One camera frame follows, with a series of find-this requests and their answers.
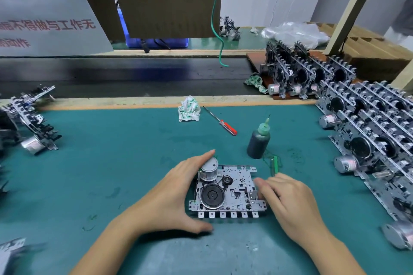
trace hand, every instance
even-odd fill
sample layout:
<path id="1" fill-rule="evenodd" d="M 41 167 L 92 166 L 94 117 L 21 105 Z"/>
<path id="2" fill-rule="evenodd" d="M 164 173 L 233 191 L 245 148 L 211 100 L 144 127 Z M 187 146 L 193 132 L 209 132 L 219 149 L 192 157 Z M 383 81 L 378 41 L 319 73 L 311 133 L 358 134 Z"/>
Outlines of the hand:
<path id="1" fill-rule="evenodd" d="M 305 250 L 330 233 L 307 185 L 282 173 L 254 182 L 259 197 L 266 199 L 282 229 Z"/>
<path id="2" fill-rule="evenodd" d="M 185 213 L 185 196 L 199 168 L 215 153 L 180 162 L 141 200 L 126 209 L 118 218 L 137 235 L 155 231 L 183 230 L 198 234 L 213 230 L 211 224 L 190 218 Z"/>

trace conveyor belt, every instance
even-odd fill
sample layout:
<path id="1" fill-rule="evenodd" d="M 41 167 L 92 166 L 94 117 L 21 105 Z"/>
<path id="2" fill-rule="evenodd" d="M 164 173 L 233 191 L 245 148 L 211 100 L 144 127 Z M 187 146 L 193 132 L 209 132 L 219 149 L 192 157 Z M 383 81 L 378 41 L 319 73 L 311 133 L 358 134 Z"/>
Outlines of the conveyor belt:
<path id="1" fill-rule="evenodd" d="M 243 84 L 252 73 L 246 58 L 4 58 L 1 98 L 38 84 L 56 85 L 56 98 L 186 95 L 256 95 Z"/>

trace green glue bottle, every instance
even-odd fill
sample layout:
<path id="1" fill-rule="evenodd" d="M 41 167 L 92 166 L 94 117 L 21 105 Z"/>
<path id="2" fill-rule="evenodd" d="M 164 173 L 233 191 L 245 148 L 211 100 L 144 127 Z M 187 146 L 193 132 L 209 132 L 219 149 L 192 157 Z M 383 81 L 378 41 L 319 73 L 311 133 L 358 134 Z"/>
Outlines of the green glue bottle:
<path id="1" fill-rule="evenodd" d="M 268 142 L 270 141 L 271 136 L 270 126 L 268 125 L 269 121 L 270 116 L 268 116 L 265 122 L 260 124 L 259 127 L 252 132 L 250 143 L 247 147 L 247 154 L 253 159 L 262 158 Z"/>

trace blue plastic bin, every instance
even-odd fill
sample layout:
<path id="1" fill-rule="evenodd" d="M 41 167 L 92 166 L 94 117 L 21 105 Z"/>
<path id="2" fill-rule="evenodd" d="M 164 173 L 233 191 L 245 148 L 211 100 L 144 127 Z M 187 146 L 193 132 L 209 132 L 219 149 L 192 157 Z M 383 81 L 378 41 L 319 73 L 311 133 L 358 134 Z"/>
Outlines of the blue plastic bin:
<path id="1" fill-rule="evenodd" d="M 119 18 L 121 19 L 123 32 L 125 34 L 126 45 L 129 48 L 142 48 L 142 46 L 140 45 L 140 38 L 129 37 L 128 29 L 126 28 L 125 20 L 123 19 L 121 9 L 118 9 L 118 14 L 119 14 Z M 145 39 L 145 40 L 150 49 L 166 49 L 166 46 L 162 46 L 164 44 L 159 39 L 156 39 L 156 41 L 157 43 L 161 45 L 161 47 L 158 46 L 152 38 Z M 188 44 L 189 44 L 189 38 L 163 38 L 162 40 L 165 43 L 167 43 L 169 48 L 171 49 L 188 48 Z"/>

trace plastic bag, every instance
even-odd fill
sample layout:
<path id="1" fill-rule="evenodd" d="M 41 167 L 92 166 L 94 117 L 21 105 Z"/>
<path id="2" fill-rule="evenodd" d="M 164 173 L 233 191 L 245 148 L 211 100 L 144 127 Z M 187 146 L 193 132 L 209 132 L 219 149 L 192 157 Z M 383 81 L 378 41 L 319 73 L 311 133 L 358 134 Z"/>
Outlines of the plastic bag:
<path id="1" fill-rule="evenodd" d="M 318 30 L 317 24 L 285 22 L 277 27 L 266 27 L 261 31 L 263 38 L 274 38 L 293 48 L 300 41 L 307 49 L 315 49 L 327 43 L 330 38 Z"/>

